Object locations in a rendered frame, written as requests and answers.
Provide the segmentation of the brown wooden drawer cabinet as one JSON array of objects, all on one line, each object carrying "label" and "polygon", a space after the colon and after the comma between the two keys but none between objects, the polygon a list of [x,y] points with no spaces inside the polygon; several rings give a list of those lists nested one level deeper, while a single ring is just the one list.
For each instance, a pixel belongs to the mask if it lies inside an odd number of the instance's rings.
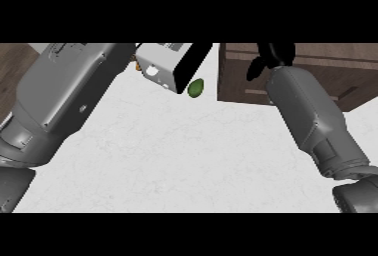
[{"label": "brown wooden drawer cabinet", "polygon": [[[247,80],[256,43],[222,43],[217,100],[269,105],[271,70]],[[316,77],[340,109],[350,112],[378,96],[378,43],[297,43],[294,66]]]}]

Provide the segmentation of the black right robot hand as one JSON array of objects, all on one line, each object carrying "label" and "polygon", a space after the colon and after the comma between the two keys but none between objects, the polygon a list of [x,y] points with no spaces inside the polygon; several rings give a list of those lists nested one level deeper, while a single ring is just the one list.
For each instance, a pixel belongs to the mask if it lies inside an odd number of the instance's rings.
[{"label": "black right robot hand", "polygon": [[262,74],[265,68],[273,69],[279,66],[291,66],[296,59],[294,43],[263,43],[257,44],[259,56],[253,59],[247,80],[253,81]]}]

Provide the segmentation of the white appliance with black front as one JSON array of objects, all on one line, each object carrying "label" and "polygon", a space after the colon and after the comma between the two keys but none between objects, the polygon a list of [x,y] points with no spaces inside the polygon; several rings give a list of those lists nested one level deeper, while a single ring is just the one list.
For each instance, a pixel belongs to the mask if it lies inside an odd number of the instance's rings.
[{"label": "white appliance with black front", "polygon": [[211,47],[211,43],[142,43],[136,60],[145,78],[182,94]]}]

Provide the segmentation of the green round fruit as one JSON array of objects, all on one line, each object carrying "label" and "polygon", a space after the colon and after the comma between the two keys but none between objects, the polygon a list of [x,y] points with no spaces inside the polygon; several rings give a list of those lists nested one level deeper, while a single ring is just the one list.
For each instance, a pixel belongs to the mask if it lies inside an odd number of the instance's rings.
[{"label": "green round fruit", "polygon": [[192,98],[197,98],[204,92],[204,79],[200,78],[195,81],[191,82],[188,87],[188,95]]}]

